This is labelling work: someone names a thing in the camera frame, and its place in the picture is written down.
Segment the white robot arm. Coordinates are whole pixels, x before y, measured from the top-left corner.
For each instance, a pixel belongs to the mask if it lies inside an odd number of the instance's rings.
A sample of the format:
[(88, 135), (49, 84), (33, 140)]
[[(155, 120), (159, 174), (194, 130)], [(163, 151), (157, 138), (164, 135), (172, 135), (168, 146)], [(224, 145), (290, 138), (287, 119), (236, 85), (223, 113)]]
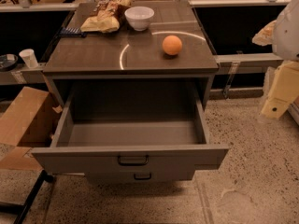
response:
[(273, 53), (283, 60), (261, 109), (265, 117), (279, 119), (299, 96), (299, 0), (291, 0), (252, 42), (272, 45)]

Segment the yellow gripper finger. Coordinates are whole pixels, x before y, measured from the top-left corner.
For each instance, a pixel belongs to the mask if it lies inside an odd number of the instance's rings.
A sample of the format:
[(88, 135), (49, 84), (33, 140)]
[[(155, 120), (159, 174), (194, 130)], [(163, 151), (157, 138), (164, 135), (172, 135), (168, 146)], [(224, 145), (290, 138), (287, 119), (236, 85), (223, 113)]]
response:
[(273, 44), (273, 34), (277, 21), (271, 21), (265, 25), (253, 38), (252, 42), (259, 46), (267, 46)]
[(274, 71), (261, 114), (270, 119), (279, 119), (298, 97), (299, 62), (284, 61)]

